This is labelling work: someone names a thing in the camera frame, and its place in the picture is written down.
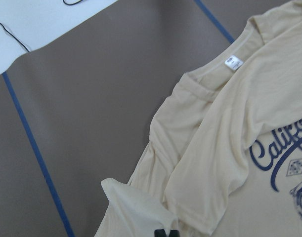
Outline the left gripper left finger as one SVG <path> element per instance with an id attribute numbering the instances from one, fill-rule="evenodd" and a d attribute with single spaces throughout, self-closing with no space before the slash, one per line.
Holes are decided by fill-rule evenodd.
<path id="1" fill-rule="evenodd" d="M 164 229 L 158 229 L 154 231 L 154 237 L 167 237 Z"/>

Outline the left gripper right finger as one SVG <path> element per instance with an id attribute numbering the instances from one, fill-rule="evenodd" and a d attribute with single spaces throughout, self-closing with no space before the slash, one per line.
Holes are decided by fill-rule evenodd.
<path id="1" fill-rule="evenodd" d="M 178 230 L 171 230 L 169 233 L 169 237 L 180 237 L 180 233 Z"/>

